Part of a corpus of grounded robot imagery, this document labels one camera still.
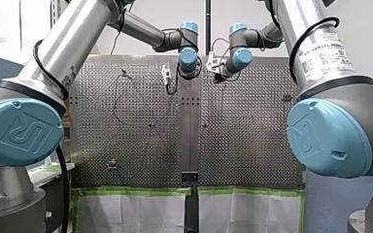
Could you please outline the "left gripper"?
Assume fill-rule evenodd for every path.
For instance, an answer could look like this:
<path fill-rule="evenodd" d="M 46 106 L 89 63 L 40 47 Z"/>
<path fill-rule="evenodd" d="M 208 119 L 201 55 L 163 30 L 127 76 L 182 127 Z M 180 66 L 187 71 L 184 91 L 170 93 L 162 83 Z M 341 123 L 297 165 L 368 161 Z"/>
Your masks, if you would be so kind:
<path fill-rule="evenodd" d="M 184 80 L 187 80 L 187 81 L 191 81 L 195 78 L 198 78 L 200 73 L 202 71 L 202 67 L 201 66 L 197 66 L 196 69 L 194 71 L 186 71 L 182 68 L 179 68 L 179 75 L 184 79 Z"/>

